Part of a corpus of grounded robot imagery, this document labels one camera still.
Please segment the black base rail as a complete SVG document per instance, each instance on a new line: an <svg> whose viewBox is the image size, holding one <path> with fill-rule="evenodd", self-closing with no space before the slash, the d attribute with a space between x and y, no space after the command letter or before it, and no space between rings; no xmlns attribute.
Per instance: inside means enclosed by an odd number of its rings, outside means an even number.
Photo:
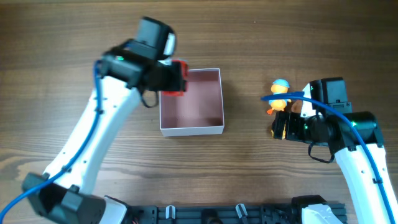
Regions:
<svg viewBox="0 0 398 224"><path fill-rule="evenodd" d="M303 223L298 210L288 203L218 207L132 206L127 222L140 224Z"/></svg>

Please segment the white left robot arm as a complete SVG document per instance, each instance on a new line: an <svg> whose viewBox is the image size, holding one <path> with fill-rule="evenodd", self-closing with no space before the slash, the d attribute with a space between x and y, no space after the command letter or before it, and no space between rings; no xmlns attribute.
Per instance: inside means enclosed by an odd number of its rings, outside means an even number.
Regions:
<svg viewBox="0 0 398 224"><path fill-rule="evenodd" d="M186 90L187 64L174 60L173 47L134 44L107 51L93 67L94 90L67 143L41 175L30 173L22 196L34 212L55 223L126 223L129 206L93 194L102 161L143 93Z"/></svg>

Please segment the yellow round wheel toy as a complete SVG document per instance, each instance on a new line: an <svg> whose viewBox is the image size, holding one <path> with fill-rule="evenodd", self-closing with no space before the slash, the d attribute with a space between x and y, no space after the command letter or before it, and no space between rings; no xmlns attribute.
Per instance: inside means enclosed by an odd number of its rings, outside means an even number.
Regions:
<svg viewBox="0 0 398 224"><path fill-rule="evenodd" d="M273 124L271 127L271 134L274 139L285 139L285 125L284 124Z"/></svg>

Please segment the brown plush toy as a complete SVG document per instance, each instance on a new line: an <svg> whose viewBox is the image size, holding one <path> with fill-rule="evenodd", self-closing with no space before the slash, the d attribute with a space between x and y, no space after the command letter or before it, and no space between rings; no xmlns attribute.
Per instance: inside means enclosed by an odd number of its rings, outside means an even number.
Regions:
<svg viewBox="0 0 398 224"><path fill-rule="evenodd" d="M295 102L291 106L291 112L293 112L293 113L301 113L302 112L302 107L303 107L303 101L302 100L295 100Z"/></svg>

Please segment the white pink-lined open box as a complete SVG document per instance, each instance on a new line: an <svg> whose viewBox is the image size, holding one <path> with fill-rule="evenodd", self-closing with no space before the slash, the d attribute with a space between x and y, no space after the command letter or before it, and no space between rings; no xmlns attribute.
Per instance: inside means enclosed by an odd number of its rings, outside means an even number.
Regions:
<svg viewBox="0 0 398 224"><path fill-rule="evenodd" d="M165 137L222 134L223 91L219 68L191 69L182 96L160 94L160 131Z"/></svg>

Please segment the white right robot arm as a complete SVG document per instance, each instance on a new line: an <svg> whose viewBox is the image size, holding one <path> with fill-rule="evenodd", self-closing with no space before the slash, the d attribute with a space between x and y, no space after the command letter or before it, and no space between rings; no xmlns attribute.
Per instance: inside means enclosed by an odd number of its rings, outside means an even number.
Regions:
<svg viewBox="0 0 398 224"><path fill-rule="evenodd" d="M370 112L302 117L280 111L272 135L326 146L339 165L359 223L397 223L397 199L387 171L384 137Z"/></svg>

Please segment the red toy fire truck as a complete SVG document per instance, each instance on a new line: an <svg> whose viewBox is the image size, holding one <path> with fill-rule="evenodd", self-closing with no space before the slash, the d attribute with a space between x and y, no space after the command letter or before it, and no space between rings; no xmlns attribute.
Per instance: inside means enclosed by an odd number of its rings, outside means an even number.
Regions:
<svg viewBox="0 0 398 224"><path fill-rule="evenodd" d="M162 90L162 94L167 96L183 96L188 88L188 65L186 61L172 60L168 72L169 82Z"/></svg>

